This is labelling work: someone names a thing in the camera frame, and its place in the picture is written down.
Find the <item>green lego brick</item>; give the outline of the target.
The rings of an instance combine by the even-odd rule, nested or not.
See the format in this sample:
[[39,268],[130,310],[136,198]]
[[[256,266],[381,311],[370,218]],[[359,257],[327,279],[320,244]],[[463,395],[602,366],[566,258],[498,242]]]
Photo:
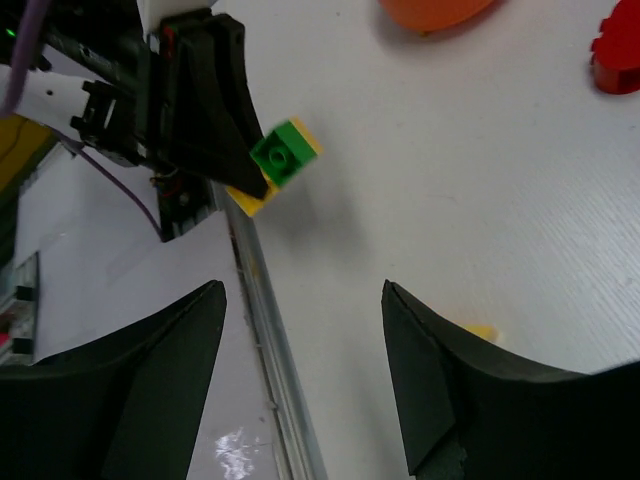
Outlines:
[[275,127],[251,150],[251,157],[279,188],[322,153],[322,147],[306,125],[291,117]]

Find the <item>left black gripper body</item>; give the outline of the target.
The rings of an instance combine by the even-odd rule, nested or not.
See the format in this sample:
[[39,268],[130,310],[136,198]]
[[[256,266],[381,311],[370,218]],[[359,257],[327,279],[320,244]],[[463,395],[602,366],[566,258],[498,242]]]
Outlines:
[[130,9],[70,10],[69,56],[102,78],[82,85],[89,100],[71,120],[81,140],[124,166],[224,182],[225,151],[206,116],[225,109],[198,97],[217,95],[219,86],[197,82],[189,58],[202,50],[213,63],[222,18],[196,9],[167,17],[146,34]]

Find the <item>aluminium table front rail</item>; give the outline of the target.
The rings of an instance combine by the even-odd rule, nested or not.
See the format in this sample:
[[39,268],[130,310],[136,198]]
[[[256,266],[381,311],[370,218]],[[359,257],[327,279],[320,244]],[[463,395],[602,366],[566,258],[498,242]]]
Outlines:
[[322,454],[299,381],[254,221],[226,190],[212,186],[225,212],[249,325],[263,371],[267,410],[277,431],[274,453],[281,479],[325,479]]

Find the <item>yellow curved lego piece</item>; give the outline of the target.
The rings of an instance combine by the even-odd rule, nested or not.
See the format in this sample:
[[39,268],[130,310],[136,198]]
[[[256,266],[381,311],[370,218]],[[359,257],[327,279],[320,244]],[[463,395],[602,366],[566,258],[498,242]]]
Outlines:
[[499,331],[495,327],[489,325],[466,325],[464,326],[464,329],[491,343],[496,343],[500,337]]

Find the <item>red rounded lego brick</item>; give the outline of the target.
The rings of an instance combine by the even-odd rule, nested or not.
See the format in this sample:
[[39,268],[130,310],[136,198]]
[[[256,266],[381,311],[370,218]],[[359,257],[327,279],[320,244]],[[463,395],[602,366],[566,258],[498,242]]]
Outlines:
[[624,95],[639,91],[639,1],[621,0],[599,27],[591,44],[590,66],[602,92]]

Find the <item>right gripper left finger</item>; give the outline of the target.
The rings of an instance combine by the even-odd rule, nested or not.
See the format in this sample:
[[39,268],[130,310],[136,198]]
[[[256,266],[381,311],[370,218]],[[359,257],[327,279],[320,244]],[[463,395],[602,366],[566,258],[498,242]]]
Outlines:
[[209,281],[97,340],[2,367],[2,478],[186,478],[226,307]]

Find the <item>orange round divided container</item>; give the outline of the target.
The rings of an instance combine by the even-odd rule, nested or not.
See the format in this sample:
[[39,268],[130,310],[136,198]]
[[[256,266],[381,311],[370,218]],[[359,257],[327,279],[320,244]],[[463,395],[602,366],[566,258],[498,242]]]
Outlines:
[[456,27],[497,4],[494,0],[380,0],[398,26],[417,33]]

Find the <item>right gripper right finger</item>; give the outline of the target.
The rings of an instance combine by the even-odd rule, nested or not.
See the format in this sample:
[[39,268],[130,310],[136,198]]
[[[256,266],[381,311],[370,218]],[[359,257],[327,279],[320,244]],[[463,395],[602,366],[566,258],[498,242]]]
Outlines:
[[511,353],[394,282],[381,307],[409,474],[416,479],[635,479],[639,366],[594,374]]

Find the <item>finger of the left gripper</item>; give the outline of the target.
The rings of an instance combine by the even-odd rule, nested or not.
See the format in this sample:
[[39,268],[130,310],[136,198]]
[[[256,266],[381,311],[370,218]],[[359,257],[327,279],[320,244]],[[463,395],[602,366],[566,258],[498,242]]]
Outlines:
[[268,186],[251,150],[263,139],[248,87],[245,27],[228,14],[175,25],[179,99],[172,146],[177,166],[253,198]]

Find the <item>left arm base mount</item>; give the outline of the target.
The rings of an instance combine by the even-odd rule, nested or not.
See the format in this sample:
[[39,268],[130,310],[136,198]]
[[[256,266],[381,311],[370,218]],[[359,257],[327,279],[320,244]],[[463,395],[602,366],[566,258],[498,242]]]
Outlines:
[[157,194],[164,242],[182,236],[217,211],[212,187],[202,177],[174,170],[155,173],[150,183]]

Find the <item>long yellow lego plate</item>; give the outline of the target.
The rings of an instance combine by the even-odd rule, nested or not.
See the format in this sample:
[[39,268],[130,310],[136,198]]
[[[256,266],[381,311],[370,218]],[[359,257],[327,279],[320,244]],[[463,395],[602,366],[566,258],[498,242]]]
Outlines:
[[262,199],[252,197],[247,193],[242,192],[234,187],[228,186],[226,188],[226,192],[229,194],[231,199],[241,208],[241,210],[249,217],[253,217],[257,212],[259,212],[268,202],[270,202],[287,184],[283,187],[277,187],[262,171],[260,168],[261,174],[266,181],[267,191],[265,196]]

